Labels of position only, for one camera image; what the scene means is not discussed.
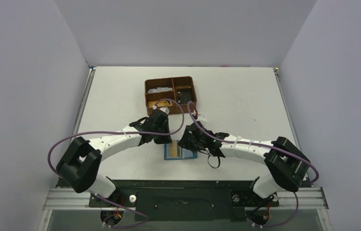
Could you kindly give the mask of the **blue leather card holder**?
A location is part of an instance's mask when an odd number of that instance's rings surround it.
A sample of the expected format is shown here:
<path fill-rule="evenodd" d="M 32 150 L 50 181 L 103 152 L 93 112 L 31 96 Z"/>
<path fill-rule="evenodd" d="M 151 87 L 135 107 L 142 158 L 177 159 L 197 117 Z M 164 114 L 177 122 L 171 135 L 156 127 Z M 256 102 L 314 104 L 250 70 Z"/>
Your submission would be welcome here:
<path fill-rule="evenodd" d="M 189 160 L 197 159 L 197 157 L 197 152 L 180 147 L 178 141 L 164 145 L 164 160 Z"/>

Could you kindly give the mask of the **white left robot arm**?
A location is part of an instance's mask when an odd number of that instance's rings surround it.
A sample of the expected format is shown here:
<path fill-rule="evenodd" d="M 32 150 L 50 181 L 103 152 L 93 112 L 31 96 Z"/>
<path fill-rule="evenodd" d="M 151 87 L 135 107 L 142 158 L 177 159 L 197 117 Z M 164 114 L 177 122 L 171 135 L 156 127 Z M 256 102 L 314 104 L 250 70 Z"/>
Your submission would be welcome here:
<path fill-rule="evenodd" d="M 117 187 L 111 179 L 99 173 L 101 162 L 151 141 L 170 143 L 168 114 L 167 107 L 155 109 L 150 116 L 130 123 L 117 134 L 89 140 L 81 136 L 75 138 L 58 162 L 56 172 L 77 193 L 88 191 L 109 198 Z"/>

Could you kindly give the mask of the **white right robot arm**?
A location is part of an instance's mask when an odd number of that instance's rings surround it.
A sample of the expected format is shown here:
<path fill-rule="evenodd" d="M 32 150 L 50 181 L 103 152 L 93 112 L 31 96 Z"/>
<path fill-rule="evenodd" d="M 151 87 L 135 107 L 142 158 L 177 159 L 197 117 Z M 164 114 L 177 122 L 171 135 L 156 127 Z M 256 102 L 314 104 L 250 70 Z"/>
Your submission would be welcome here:
<path fill-rule="evenodd" d="M 269 172 L 251 187 L 263 199 L 280 190 L 297 192 L 310 167 L 310 160 L 285 137 L 275 141 L 248 140 L 229 133 L 213 133 L 200 122 L 186 127 L 178 145 L 193 152 L 208 151 L 211 156 L 241 158 L 267 166 Z"/>

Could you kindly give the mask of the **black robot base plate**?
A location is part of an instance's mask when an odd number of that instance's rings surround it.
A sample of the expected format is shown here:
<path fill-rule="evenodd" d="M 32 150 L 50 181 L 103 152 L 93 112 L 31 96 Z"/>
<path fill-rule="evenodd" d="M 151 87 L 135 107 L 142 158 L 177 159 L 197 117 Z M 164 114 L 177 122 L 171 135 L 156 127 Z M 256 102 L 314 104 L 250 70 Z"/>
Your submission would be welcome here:
<path fill-rule="evenodd" d="M 110 200 L 132 207 L 152 221 L 245 221 L 250 211 L 262 214 L 278 207 L 277 197 L 261 199 L 251 191 L 251 180 L 114 180 Z"/>

